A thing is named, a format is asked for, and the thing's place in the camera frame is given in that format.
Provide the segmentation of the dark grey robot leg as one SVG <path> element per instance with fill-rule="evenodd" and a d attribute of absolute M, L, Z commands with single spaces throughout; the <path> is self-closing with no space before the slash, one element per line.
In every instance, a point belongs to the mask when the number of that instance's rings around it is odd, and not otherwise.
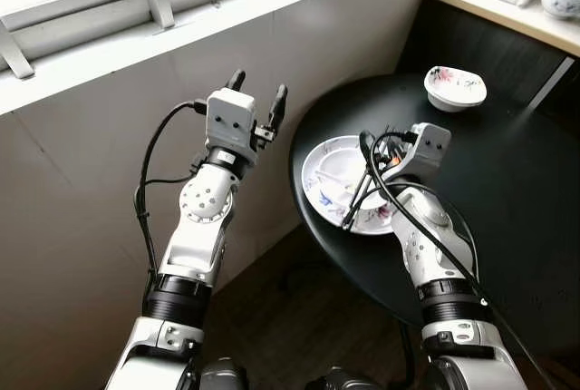
<path fill-rule="evenodd" d="M 229 357 L 200 368 L 198 390 L 250 390 L 247 370 Z"/>
<path fill-rule="evenodd" d="M 384 386 L 365 374 L 332 366 L 326 374 L 307 382 L 304 390 L 384 390 Z"/>

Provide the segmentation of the round black table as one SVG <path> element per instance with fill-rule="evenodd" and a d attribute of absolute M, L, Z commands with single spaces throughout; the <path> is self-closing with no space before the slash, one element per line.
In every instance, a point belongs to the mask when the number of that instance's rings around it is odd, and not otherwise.
<path fill-rule="evenodd" d="M 421 323 L 395 237 L 336 228 L 311 207 L 302 184 L 316 145 L 414 123 L 451 133 L 431 186 L 475 234 L 482 287 L 547 372 L 579 375 L 579 141 L 542 113 L 490 99 L 438 111 L 418 73 L 366 76 L 324 93 L 295 126 L 289 159 L 295 206 L 316 244 L 395 318 Z"/>

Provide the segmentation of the dark cabinet with wooden top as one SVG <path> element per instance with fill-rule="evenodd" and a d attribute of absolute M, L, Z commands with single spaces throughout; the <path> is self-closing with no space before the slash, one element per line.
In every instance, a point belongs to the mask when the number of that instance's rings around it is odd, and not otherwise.
<path fill-rule="evenodd" d="M 580 59 L 577 25 L 535 2 L 421 0 L 395 70 L 434 66 L 480 75 L 488 102 L 525 107 L 577 136 Z"/>

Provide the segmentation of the white floral bowl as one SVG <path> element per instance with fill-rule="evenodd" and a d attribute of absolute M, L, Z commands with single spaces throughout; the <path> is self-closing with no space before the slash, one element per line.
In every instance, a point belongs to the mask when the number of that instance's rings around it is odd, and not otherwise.
<path fill-rule="evenodd" d="M 432 66 L 423 76 L 430 104 L 444 112 L 460 112 L 484 103 L 488 88 L 480 75 L 459 68 Z"/>

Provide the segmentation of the dark grey robot left leg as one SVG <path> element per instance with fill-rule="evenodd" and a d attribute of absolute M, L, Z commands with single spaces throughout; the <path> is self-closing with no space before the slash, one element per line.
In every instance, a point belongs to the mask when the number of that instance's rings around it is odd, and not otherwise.
<path fill-rule="evenodd" d="M 198 390 L 250 390 L 247 370 L 229 357 L 200 368 Z"/>

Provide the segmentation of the dark grey robot right leg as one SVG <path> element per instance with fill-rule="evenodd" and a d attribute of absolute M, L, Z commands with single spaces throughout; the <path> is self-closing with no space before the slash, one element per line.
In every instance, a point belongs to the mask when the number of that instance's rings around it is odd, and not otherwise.
<path fill-rule="evenodd" d="M 307 382 L 304 390 L 384 390 L 384 386 L 365 374 L 332 366 L 326 374 Z"/>

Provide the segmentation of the dark chopstick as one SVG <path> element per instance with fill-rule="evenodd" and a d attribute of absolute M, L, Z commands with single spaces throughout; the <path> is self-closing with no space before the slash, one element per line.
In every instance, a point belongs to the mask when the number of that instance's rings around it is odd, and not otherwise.
<path fill-rule="evenodd" d="M 348 229 L 348 231 L 353 227 L 353 221 L 356 219 L 357 213 L 363 209 L 364 201 L 374 193 L 372 175 L 364 175 L 360 186 L 357 187 L 356 190 L 357 192 L 355 196 L 353 196 L 351 208 L 349 209 L 347 216 L 345 216 L 345 228 Z"/>
<path fill-rule="evenodd" d="M 360 182 L 357 184 L 355 191 L 353 192 L 351 204 L 349 204 L 347 213 L 344 215 L 343 223 L 340 224 L 341 229 L 344 229 L 344 231 L 351 231 L 353 220 L 355 219 L 357 212 L 361 210 L 361 205 L 365 198 L 365 192 L 369 189 L 370 182 L 372 182 L 372 179 L 370 179 L 369 169 L 364 169 Z"/>

